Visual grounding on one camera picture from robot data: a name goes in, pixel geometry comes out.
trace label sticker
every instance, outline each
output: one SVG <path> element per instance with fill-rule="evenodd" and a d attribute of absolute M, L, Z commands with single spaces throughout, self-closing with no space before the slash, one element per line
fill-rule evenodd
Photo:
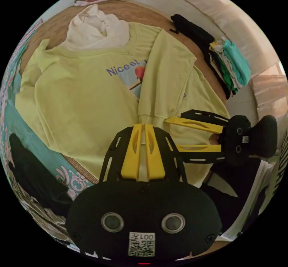
<path fill-rule="evenodd" d="M 129 256 L 155 256 L 155 233 L 129 233 Z"/>
<path fill-rule="evenodd" d="M 242 143 L 249 143 L 249 136 L 243 136 Z"/>

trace folded clothes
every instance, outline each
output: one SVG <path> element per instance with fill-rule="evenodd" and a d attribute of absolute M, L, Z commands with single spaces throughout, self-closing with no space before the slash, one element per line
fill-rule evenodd
<path fill-rule="evenodd" d="M 251 78 L 251 70 L 247 60 L 242 56 L 235 43 L 231 43 L 228 39 L 225 40 L 223 50 L 233 66 L 238 81 L 246 86 Z"/>

